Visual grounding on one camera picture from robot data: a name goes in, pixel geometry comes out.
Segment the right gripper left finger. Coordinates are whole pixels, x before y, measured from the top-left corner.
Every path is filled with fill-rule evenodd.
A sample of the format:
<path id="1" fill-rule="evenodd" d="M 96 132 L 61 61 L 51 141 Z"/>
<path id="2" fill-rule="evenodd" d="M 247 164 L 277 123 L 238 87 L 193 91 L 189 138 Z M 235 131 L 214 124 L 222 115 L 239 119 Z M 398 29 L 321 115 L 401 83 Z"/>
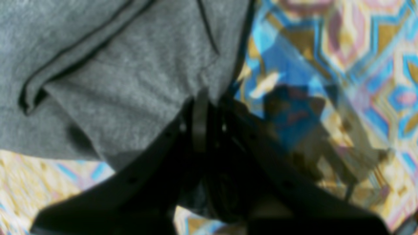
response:
<path id="1" fill-rule="evenodd" d="M 102 183 L 41 210 L 32 235 L 174 235 L 179 196 L 198 180 L 207 153 L 207 89 L 135 160 Z"/>

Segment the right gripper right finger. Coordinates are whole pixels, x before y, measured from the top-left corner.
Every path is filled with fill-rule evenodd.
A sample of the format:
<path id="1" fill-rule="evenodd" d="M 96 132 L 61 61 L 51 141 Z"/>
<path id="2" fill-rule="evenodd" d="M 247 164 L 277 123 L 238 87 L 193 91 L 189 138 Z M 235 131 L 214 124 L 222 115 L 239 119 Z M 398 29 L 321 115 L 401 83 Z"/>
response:
<path id="1" fill-rule="evenodd" d="M 242 105 L 209 104 L 209 211 L 248 235 L 389 235 L 375 213 L 339 199 L 292 166 Z"/>

